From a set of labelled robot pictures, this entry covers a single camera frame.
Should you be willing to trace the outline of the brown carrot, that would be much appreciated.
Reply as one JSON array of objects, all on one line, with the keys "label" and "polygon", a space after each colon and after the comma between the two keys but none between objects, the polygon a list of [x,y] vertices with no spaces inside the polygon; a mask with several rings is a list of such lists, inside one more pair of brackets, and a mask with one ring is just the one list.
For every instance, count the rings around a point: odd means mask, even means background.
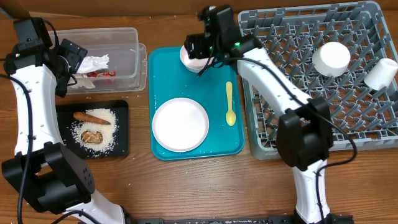
[{"label": "brown carrot", "polygon": [[86,114],[86,113],[82,113],[82,112],[75,112],[73,114],[73,117],[76,120],[87,122],[87,123],[96,123],[96,124],[103,124],[103,125],[109,125],[110,124],[109,121],[106,121],[104,119],[97,118],[95,116],[92,116],[92,115],[89,115],[89,114]]}]

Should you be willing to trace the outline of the white bowl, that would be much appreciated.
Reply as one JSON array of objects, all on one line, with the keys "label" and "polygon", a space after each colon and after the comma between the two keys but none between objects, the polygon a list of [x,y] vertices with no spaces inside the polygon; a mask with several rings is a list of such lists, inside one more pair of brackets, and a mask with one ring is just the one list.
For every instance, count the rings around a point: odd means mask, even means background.
[{"label": "white bowl", "polygon": [[315,70],[326,77],[345,73],[351,60],[348,48],[339,42],[328,42],[315,51],[312,63]]}]

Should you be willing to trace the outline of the white round plate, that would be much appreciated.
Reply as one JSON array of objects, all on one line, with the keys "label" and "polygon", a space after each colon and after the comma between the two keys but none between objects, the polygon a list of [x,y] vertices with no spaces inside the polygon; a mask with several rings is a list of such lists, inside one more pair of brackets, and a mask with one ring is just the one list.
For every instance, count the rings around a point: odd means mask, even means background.
[{"label": "white round plate", "polygon": [[210,120],[201,104],[189,98],[173,98],[156,110],[152,133],[156,141],[172,152],[188,152],[207,137]]}]

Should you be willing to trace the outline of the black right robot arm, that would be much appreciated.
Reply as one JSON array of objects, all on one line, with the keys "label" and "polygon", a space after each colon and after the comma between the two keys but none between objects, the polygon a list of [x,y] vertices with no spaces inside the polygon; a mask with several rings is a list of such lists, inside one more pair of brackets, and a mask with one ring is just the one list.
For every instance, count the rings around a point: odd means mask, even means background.
[{"label": "black right robot arm", "polygon": [[204,32],[187,36],[189,58],[207,59],[205,68],[231,66],[265,99],[278,119],[277,151],[294,173],[297,222],[330,223],[324,169],[333,134],[326,101],[296,87],[257,37],[242,35],[229,5],[205,7],[197,17]]}]

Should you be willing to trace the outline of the pile of white rice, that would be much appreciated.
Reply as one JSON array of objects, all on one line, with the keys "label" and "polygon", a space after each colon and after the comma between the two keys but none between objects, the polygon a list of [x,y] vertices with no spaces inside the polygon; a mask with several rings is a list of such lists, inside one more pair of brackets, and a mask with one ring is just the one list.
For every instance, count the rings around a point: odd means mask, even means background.
[{"label": "pile of white rice", "polygon": [[[92,110],[85,110],[82,113],[86,113],[97,118],[109,121],[109,125],[87,123],[83,121],[76,120],[68,127],[71,131],[72,139],[83,149],[88,152],[94,152],[95,154],[107,154],[113,150],[113,147],[117,145],[115,140],[116,131],[119,130],[119,125],[117,124],[116,113],[110,109],[99,108]],[[81,134],[84,131],[99,131],[103,135],[103,142],[100,144],[90,144],[84,143],[81,140]]]}]

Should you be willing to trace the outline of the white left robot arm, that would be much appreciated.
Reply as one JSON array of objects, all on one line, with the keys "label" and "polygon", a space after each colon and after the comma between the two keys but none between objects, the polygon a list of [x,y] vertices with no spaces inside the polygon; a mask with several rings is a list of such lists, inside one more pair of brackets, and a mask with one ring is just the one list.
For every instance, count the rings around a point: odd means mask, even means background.
[{"label": "white left robot arm", "polygon": [[77,83],[87,50],[59,40],[53,25],[39,17],[14,21],[14,28],[19,41],[3,60],[2,77],[15,90],[18,137],[15,156],[1,164],[1,171],[18,192],[18,202],[59,220],[131,223],[122,206],[97,191],[90,168],[60,135],[55,98]]}]

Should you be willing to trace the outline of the white upturned cup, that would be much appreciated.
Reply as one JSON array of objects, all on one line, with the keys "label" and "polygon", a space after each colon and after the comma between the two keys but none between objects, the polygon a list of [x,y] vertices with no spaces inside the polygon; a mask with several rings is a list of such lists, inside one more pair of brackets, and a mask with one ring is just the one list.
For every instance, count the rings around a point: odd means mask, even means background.
[{"label": "white upturned cup", "polygon": [[391,84],[396,73],[397,62],[389,58],[382,58],[368,72],[364,78],[364,82],[373,90],[380,90]]}]

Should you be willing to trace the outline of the brown meat patty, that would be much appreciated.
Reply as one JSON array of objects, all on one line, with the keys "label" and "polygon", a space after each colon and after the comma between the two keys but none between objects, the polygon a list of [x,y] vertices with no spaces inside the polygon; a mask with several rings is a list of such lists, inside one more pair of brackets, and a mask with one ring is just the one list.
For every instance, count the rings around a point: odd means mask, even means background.
[{"label": "brown meat patty", "polygon": [[81,140],[84,143],[100,144],[103,142],[103,135],[99,131],[84,131]]}]

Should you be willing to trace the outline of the white tissue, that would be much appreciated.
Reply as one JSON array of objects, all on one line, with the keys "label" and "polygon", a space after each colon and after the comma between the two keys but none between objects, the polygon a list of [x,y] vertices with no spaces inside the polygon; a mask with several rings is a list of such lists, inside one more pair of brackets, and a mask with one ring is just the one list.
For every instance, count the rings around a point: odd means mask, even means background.
[{"label": "white tissue", "polygon": [[108,67],[109,56],[108,54],[102,57],[87,56],[83,59],[75,78],[78,80],[76,85],[70,86],[70,88],[84,87],[87,89],[94,88],[93,82],[88,78],[88,74],[99,70],[104,70]]}]

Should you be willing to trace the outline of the red snack wrapper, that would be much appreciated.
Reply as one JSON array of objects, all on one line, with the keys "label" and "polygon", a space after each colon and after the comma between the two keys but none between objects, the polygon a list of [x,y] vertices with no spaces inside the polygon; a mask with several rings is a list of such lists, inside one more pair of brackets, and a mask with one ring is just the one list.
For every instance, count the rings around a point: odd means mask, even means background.
[{"label": "red snack wrapper", "polygon": [[116,72],[90,72],[86,74],[87,77],[98,78],[98,77],[115,77]]}]

